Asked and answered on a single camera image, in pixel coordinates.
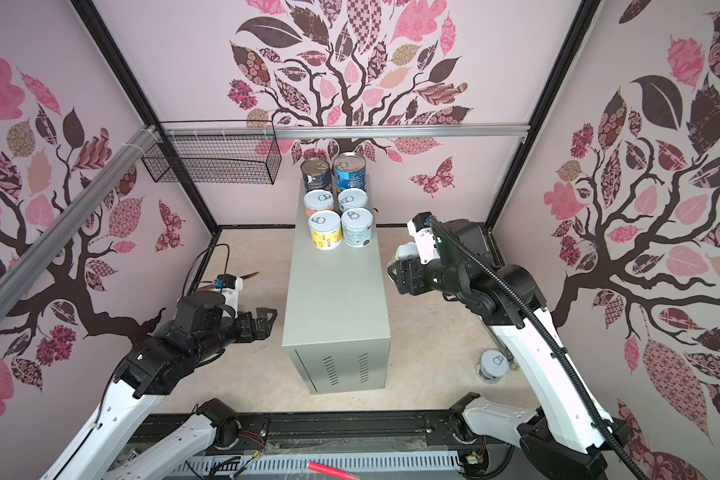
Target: can lid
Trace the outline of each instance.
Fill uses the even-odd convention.
[[[368,194],[360,188],[347,188],[338,194],[338,202],[343,205],[344,208],[365,206],[365,203],[368,202]]]
[[[309,217],[309,228],[315,232],[330,232],[341,223],[338,214],[333,210],[320,210]]]
[[[333,167],[345,172],[356,172],[365,168],[365,157],[354,152],[338,154],[333,159]]]
[[[509,361],[498,350],[486,350],[480,357],[480,370],[486,377],[501,378],[509,372]]]
[[[365,208],[352,208],[344,212],[342,223],[347,228],[360,230],[373,223],[373,214]]]
[[[320,175],[330,170],[331,166],[327,160],[320,157],[313,157],[304,160],[301,168],[304,175]]]
[[[330,208],[333,205],[333,194],[327,190],[312,190],[304,196],[304,206],[315,210]]]

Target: metal rod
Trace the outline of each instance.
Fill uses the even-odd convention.
[[[565,80],[567,79],[570,66],[576,59],[576,55],[579,50],[584,45],[590,26],[594,24],[594,19],[599,11],[599,6],[600,0],[583,0],[581,5],[579,5],[574,21],[571,23],[570,29],[568,30],[568,35],[563,42],[563,47],[557,55],[552,72],[547,79],[547,83],[544,85],[544,89],[541,91],[539,101],[536,103],[536,108],[530,117],[530,130],[528,130],[528,136],[522,143],[520,143],[518,149],[515,151],[507,173],[501,181],[499,192],[496,194],[494,202],[490,207],[488,218],[485,221],[485,225],[489,229],[496,226],[499,216],[501,216],[501,211],[507,204],[507,200],[514,188],[514,184],[518,180],[520,172],[525,165],[525,161],[534,147],[534,142],[539,136],[539,133],[547,120],[547,115],[552,109],[553,103],[557,99],[557,94],[560,92]]]
[[[142,150],[148,150],[154,144],[153,127],[145,126],[143,130],[137,131],[127,145],[106,163],[88,187],[72,200],[54,224],[43,232],[6,272],[0,279],[0,322],[32,287],[48,264],[64,249],[64,245],[77,233],[83,222],[101,205],[107,194],[122,180],[128,169],[141,158]]]
[[[527,124],[378,125],[360,127],[275,127],[279,140],[302,138],[524,137]],[[272,135],[271,128],[168,128],[168,135]]]
[[[123,87],[125,94],[128,96],[130,102],[134,105],[134,109],[141,117],[141,120],[147,125],[155,125],[156,132],[162,138],[165,138],[165,132],[163,126],[160,124],[155,111],[152,109],[149,100],[147,100],[144,91],[141,89],[139,82],[134,76],[134,72],[128,67],[128,63],[125,61],[120,49],[117,47],[114,38],[109,29],[106,27],[104,20],[96,10],[92,0],[70,0],[72,6],[80,16],[80,20],[88,29],[88,33],[96,42],[101,54],[112,69],[117,81],[120,82],[120,86]],[[179,155],[176,153],[176,149],[169,141],[163,141],[158,144],[160,150],[163,152],[168,165],[176,174],[176,178],[181,183],[182,188],[186,192],[187,197],[190,198],[192,205],[194,205],[197,214],[202,219],[202,222],[208,228],[208,231],[213,233],[216,231],[216,221],[213,219],[211,210],[206,205],[206,202],[200,195],[200,191],[190,180],[189,174],[186,172],[186,168],[179,160]]]

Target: white can lid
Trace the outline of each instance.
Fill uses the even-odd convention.
[[[341,218],[333,210],[320,210],[309,217],[309,228],[315,232],[330,232],[336,230]]]
[[[498,350],[486,350],[480,357],[480,370],[487,377],[501,378],[509,372],[509,361]]]
[[[304,206],[314,210],[329,208],[333,205],[333,194],[327,190],[312,190],[304,196]]]
[[[368,194],[361,188],[347,188],[338,195],[338,202],[344,208],[358,208],[368,202]]]
[[[342,223],[347,228],[361,230],[373,223],[373,214],[365,208],[352,208],[344,212]]]

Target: wire basket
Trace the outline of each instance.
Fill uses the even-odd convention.
[[[274,184],[282,156],[272,122],[258,123],[270,128],[265,133],[250,134],[171,132],[165,141],[173,145],[178,157],[166,158],[160,145],[154,144],[141,159],[155,182]],[[172,168],[169,160],[176,160],[183,168]]]

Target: canned food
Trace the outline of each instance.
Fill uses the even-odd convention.
[[[333,194],[327,190],[312,190],[304,196],[307,218],[320,210],[333,210]]]
[[[368,204],[368,194],[359,188],[347,188],[338,195],[338,209],[343,212],[352,208],[365,208]]]
[[[321,210],[309,217],[312,243],[320,250],[333,250],[342,242],[342,221],[333,210]]]
[[[302,177],[307,192],[331,189],[331,165],[322,158],[307,158],[302,162]]]
[[[365,208],[353,208],[342,215],[347,245],[360,247],[371,243],[373,214]]]
[[[362,155],[354,152],[336,155],[333,159],[333,173],[339,192],[347,188],[365,190],[365,157]]]

